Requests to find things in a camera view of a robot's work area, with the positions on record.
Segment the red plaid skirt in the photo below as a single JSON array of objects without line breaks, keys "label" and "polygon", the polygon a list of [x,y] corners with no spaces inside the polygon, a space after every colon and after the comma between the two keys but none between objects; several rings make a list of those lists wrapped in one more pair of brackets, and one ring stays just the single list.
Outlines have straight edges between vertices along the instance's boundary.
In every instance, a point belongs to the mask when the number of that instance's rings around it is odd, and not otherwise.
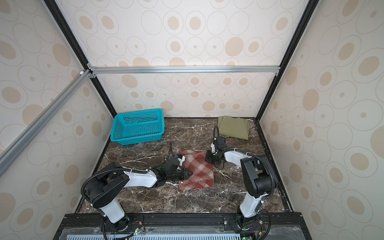
[{"label": "red plaid skirt", "polygon": [[193,172],[193,175],[185,181],[179,182],[179,191],[210,188],[214,185],[214,167],[205,161],[207,152],[181,150],[186,157],[183,168]]}]

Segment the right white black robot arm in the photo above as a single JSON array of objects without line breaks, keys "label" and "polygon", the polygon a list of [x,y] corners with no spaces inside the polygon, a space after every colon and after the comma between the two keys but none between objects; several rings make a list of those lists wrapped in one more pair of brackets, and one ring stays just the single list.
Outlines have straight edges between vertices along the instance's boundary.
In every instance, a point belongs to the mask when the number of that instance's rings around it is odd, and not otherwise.
[{"label": "right white black robot arm", "polygon": [[218,165],[222,161],[241,167],[246,196],[240,205],[241,216],[255,217],[265,200],[271,198],[279,182],[266,156],[253,155],[237,148],[229,148],[224,137],[214,137],[205,161]]}]

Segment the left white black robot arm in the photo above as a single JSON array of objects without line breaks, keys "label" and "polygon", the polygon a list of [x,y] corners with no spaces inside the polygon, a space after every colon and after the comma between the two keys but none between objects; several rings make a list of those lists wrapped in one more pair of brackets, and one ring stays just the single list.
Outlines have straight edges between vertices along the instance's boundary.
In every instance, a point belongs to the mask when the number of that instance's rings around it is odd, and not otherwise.
[{"label": "left white black robot arm", "polygon": [[185,157],[170,157],[157,167],[135,170],[113,162],[95,173],[81,186],[82,197],[103,217],[116,224],[126,216],[117,195],[130,187],[158,188],[166,182],[185,181],[193,172],[182,167]]}]

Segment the olive green skirt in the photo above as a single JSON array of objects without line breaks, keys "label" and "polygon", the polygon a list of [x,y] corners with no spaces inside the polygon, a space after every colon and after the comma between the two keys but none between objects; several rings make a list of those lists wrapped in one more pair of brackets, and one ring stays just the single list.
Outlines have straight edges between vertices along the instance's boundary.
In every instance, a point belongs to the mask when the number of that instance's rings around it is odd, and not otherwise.
[{"label": "olive green skirt", "polygon": [[220,135],[237,139],[248,140],[250,123],[246,119],[219,117],[218,128]]}]

